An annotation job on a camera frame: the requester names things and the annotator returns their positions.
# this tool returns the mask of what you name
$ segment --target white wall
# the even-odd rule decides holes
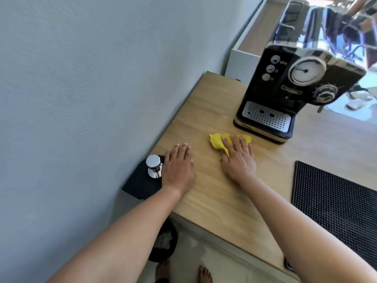
[[[260,0],[0,1],[0,281],[42,282]]]

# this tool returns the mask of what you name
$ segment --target gauge needle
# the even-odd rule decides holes
[[[303,71],[304,73],[308,72],[308,69],[296,69],[297,71]]]

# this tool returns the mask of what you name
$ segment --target yellow cloth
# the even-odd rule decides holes
[[[237,137],[239,138],[240,136],[244,137],[245,140],[246,140],[246,143],[247,144],[250,144],[252,142],[252,137],[249,136],[249,135],[237,135]],[[216,133],[216,134],[213,134],[213,135],[210,135],[210,142],[212,144],[212,146],[215,148],[215,149],[218,149],[218,150],[224,150],[225,153],[227,153],[228,157],[229,157],[229,151],[227,148],[225,148],[222,140],[221,140],[221,137],[225,137],[228,142],[233,146],[233,142],[232,142],[232,138],[230,137],[229,134],[220,134],[220,133]]]

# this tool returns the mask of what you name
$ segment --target chrome tamper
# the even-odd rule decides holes
[[[153,179],[161,178],[163,173],[163,164],[160,157],[150,155],[145,161],[148,166],[148,175]]]

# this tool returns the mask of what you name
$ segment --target black espresso machine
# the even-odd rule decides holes
[[[377,61],[375,18],[290,1],[276,25],[234,118],[242,129],[284,143],[296,114],[353,87]]]

